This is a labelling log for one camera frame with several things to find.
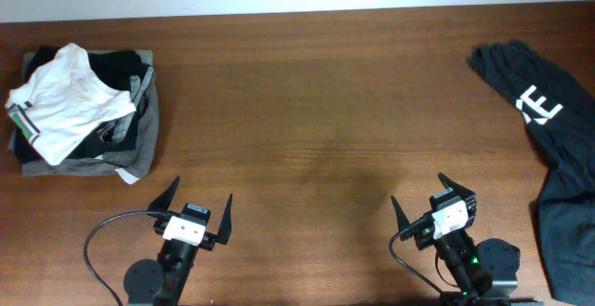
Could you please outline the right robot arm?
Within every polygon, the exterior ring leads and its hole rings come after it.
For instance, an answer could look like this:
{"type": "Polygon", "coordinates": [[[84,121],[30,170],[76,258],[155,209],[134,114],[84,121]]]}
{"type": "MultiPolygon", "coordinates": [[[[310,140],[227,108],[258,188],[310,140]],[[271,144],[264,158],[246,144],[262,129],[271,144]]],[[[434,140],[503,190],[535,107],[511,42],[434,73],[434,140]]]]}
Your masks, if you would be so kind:
{"type": "Polygon", "coordinates": [[[468,228],[477,216],[476,193],[443,173],[438,179],[444,189],[430,198],[430,210],[417,220],[410,221],[396,197],[390,198],[398,223],[398,232],[389,241],[392,257],[437,291],[442,305],[538,305],[538,300],[510,296],[518,287],[520,249],[498,238],[475,243],[469,236],[468,228]],[[434,265],[444,264],[454,279],[453,291],[442,290],[397,255],[394,243],[408,239],[415,241],[418,250],[435,249],[434,265]]]}

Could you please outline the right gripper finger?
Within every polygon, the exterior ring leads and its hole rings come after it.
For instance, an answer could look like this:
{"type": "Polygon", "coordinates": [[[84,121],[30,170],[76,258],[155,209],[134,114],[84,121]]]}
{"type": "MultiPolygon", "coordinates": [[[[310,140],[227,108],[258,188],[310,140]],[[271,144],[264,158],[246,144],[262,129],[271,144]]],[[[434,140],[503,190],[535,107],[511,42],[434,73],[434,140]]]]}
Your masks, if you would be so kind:
{"type": "Polygon", "coordinates": [[[468,189],[467,187],[461,184],[458,184],[454,180],[451,180],[442,172],[438,174],[438,179],[442,183],[444,188],[446,190],[449,190],[449,192],[446,194],[449,197],[458,196],[460,198],[470,198],[476,196],[476,193],[474,191],[468,189]]]}
{"type": "Polygon", "coordinates": [[[409,228],[410,222],[409,222],[408,218],[406,217],[405,213],[403,212],[403,209],[402,209],[401,205],[399,204],[398,200],[396,199],[396,197],[394,195],[392,195],[390,197],[390,200],[391,200],[391,203],[392,203],[394,211],[395,211],[397,224],[398,224],[398,231],[400,233],[405,232],[409,228]]]}

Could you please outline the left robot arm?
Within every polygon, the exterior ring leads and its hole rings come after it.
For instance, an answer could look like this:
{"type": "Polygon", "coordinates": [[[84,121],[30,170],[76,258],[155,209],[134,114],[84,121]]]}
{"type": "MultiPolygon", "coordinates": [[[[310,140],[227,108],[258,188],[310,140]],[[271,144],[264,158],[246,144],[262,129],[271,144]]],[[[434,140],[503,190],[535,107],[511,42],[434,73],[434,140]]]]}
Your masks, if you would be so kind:
{"type": "Polygon", "coordinates": [[[230,195],[216,233],[206,230],[211,211],[191,203],[180,212],[169,206],[180,178],[158,195],[148,206],[155,218],[153,229],[164,239],[156,259],[141,259],[132,264],[124,277],[127,304],[134,306],[177,305],[199,251],[211,251],[231,238],[230,195]]]}

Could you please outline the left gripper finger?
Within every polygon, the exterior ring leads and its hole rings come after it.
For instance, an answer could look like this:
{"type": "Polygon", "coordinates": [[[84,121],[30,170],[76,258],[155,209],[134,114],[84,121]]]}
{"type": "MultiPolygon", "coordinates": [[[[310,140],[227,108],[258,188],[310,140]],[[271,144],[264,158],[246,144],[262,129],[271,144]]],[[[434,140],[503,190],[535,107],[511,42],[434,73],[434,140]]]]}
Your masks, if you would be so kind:
{"type": "Polygon", "coordinates": [[[149,204],[147,210],[152,217],[160,218],[168,212],[171,202],[177,192],[179,183],[180,176],[177,176],[173,182],[149,204]]]}
{"type": "Polygon", "coordinates": [[[217,242],[222,245],[227,245],[231,238],[232,222],[231,222],[231,206],[232,194],[229,195],[221,222],[218,228],[217,242]]]}

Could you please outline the dark green t-shirt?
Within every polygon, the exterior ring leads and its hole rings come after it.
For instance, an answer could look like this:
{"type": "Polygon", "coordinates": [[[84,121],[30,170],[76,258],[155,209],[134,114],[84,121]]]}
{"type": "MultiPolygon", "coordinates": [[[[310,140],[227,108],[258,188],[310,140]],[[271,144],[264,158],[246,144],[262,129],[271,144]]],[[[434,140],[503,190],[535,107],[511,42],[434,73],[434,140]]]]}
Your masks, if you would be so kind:
{"type": "Polygon", "coordinates": [[[551,296],[593,304],[593,97],[563,68],[518,40],[475,47],[469,65],[521,112],[549,166],[536,214],[551,296]]]}

